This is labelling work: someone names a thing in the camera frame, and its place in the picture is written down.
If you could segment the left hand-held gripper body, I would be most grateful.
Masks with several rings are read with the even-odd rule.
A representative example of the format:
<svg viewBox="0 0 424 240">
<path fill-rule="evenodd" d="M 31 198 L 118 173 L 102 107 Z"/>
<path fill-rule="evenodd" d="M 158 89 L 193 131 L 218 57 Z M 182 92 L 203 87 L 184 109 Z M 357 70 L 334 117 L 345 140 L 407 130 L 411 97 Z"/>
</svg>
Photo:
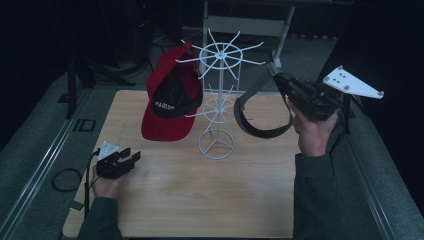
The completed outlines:
<svg viewBox="0 0 424 240">
<path fill-rule="evenodd" d="M 129 159 L 120 157 L 120 147 L 103 141 L 97 161 L 97 174 L 106 179 L 116 179 L 125 175 L 134 168 L 134 163 Z"/>
</svg>

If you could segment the black floor bracket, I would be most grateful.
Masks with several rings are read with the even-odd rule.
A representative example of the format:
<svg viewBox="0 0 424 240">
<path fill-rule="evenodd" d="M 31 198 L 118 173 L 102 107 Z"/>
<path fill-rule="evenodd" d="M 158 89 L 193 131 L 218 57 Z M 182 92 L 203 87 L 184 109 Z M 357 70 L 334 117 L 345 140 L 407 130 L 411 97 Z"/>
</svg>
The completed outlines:
<svg viewBox="0 0 424 240">
<path fill-rule="evenodd" d="M 73 132 L 93 132 L 97 121 L 93 119 L 79 118 L 72 129 Z"/>
</svg>

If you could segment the white wire hat rack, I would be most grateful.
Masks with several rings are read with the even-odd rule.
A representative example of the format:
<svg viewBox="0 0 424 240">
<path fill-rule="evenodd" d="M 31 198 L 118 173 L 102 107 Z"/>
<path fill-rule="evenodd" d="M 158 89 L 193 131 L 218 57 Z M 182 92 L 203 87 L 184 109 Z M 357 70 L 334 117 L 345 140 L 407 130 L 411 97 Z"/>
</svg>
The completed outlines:
<svg viewBox="0 0 424 240">
<path fill-rule="evenodd" d="M 212 160 L 229 157 L 236 147 L 231 124 L 235 99 L 239 95 L 242 64 L 264 64 L 264 61 L 253 61 L 245 57 L 246 52 L 261 47 L 264 42 L 239 47 L 236 45 L 239 35 L 237 33 L 229 42 L 217 41 L 208 28 L 207 36 L 211 43 L 205 43 L 202 47 L 193 45 L 199 51 L 199 56 L 178 60 L 178 63 L 199 63 L 204 100 L 192 117 L 200 117 L 207 123 L 198 137 L 197 147 L 203 156 Z"/>
</svg>

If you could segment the red baseball cap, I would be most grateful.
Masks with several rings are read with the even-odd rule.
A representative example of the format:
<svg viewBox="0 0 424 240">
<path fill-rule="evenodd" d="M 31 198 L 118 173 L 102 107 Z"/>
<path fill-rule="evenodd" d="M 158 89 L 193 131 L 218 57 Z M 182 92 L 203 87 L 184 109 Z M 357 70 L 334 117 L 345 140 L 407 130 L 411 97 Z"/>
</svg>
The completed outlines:
<svg viewBox="0 0 424 240">
<path fill-rule="evenodd" d="M 203 102 L 198 56 L 191 43 L 164 53 L 148 77 L 149 102 L 141 123 L 141 134 L 152 141 L 178 141 L 191 131 L 197 109 Z"/>
</svg>

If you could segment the aluminium floor rail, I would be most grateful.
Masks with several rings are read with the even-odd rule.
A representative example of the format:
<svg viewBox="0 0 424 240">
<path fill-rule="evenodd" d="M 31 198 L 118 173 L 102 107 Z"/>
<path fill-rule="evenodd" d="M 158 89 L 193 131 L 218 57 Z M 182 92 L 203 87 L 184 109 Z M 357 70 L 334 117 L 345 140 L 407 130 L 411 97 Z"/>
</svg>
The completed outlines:
<svg viewBox="0 0 424 240">
<path fill-rule="evenodd" d="M 81 92 L 80 98 L 77 100 L 77 106 L 73 110 L 73 113 L 68 119 L 63 121 L 60 130 L 56 134 L 52 143 L 49 145 L 49 148 L 44 153 L 43 158 L 37 165 L 37 168 L 34 170 L 29 180 L 23 186 L 22 191 L 20 192 L 14 205 L 0 226 L 0 240 L 12 240 L 16 228 L 20 224 L 34 197 L 38 193 L 38 190 L 46 178 L 50 168 L 56 161 L 58 154 L 60 153 L 63 145 L 70 135 L 74 123 L 76 122 L 77 115 L 81 111 L 83 105 L 86 103 L 90 94 L 91 90 L 83 90 Z"/>
<path fill-rule="evenodd" d="M 366 172 L 364 159 L 354 142 L 352 124 L 357 119 L 351 102 L 350 134 L 344 132 L 341 113 L 342 136 L 333 151 L 336 176 L 346 205 L 347 227 L 354 240 L 395 240 L 387 215 L 378 199 L 377 191 Z"/>
</svg>

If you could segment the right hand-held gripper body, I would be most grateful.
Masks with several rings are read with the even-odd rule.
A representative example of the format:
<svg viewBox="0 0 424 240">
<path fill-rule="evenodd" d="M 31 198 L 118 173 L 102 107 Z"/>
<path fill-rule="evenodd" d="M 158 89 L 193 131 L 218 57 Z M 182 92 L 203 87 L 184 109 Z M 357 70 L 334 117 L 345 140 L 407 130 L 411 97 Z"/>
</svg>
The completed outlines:
<svg viewBox="0 0 424 240">
<path fill-rule="evenodd" d="M 310 121 L 326 121 L 341 105 L 342 94 L 381 99 L 376 90 L 338 66 L 321 81 L 311 82 L 291 77 L 286 83 L 286 96 Z"/>
</svg>

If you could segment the person's left hand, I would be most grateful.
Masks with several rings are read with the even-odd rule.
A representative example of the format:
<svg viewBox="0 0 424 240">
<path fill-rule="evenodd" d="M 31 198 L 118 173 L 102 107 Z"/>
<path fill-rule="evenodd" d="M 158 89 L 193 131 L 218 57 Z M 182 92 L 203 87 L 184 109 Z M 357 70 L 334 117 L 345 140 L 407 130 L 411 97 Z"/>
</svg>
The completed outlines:
<svg viewBox="0 0 424 240">
<path fill-rule="evenodd" d="M 125 181 L 126 175 L 116 179 L 106 179 L 97 174 L 97 167 L 92 168 L 91 186 L 95 197 L 117 199 L 121 185 Z"/>
</svg>

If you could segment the person's right hand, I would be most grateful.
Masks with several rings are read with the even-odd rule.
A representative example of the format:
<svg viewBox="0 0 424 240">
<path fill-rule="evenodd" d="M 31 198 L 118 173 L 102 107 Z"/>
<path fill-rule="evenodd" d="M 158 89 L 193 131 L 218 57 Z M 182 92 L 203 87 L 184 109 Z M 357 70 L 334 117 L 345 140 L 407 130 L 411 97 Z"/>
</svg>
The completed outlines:
<svg viewBox="0 0 424 240">
<path fill-rule="evenodd" d="M 329 137 L 338 122 L 338 114 L 334 112 L 326 121 L 310 121 L 292 102 L 289 106 L 295 114 L 293 126 L 299 134 L 298 146 L 306 157 L 323 156 L 327 152 Z"/>
</svg>

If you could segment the white metal desk frame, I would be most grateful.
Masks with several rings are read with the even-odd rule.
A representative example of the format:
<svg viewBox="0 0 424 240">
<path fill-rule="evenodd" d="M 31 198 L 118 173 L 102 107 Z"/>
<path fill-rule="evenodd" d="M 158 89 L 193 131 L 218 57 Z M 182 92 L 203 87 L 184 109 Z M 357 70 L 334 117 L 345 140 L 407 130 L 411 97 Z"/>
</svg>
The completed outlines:
<svg viewBox="0 0 424 240">
<path fill-rule="evenodd" d="M 247 35 L 278 37 L 279 45 L 271 52 L 272 62 L 277 67 L 282 67 L 281 52 L 288 36 L 291 20 L 295 8 L 290 7 L 284 20 L 254 19 L 243 17 L 216 16 L 209 13 L 209 2 L 203 0 L 203 46 L 207 46 L 208 39 L 213 39 L 212 32 L 231 33 L 239 36 Z"/>
</svg>

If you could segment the grey sun visor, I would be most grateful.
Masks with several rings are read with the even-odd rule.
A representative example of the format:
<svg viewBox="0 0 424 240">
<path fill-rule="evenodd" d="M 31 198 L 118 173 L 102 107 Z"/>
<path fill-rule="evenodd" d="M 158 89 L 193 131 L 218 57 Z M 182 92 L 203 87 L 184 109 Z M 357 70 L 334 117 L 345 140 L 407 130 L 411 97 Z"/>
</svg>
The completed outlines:
<svg viewBox="0 0 424 240">
<path fill-rule="evenodd" d="M 271 139 L 271 138 L 275 138 L 284 134 L 286 131 L 288 131 L 291 128 L 293 124 L 293 120 L 294 120 L 292 113 L 289 113 L 289 119 L 286 125 L 283 125 L 275 129 L 268 129 L 268 130 L 261 130 L 251 125 L 243 113 L 243 111 L 245 110 L 245 104 L 247 103 L 247 101 L 251 97 L 253 97 L 259 90 L 261 90 L 266 84 L 267 84 L 267 81 L 265 80 L 257 80 L 256 82 L 254 82 L 244 94 L 242 94 L 240 97 L 238 97 L 235 100 L 233 111 L 234 111 L 234 117 L 238 126 L 245 133 L 254 137 L 262 138 L 262 139 Z"/>
</svg>

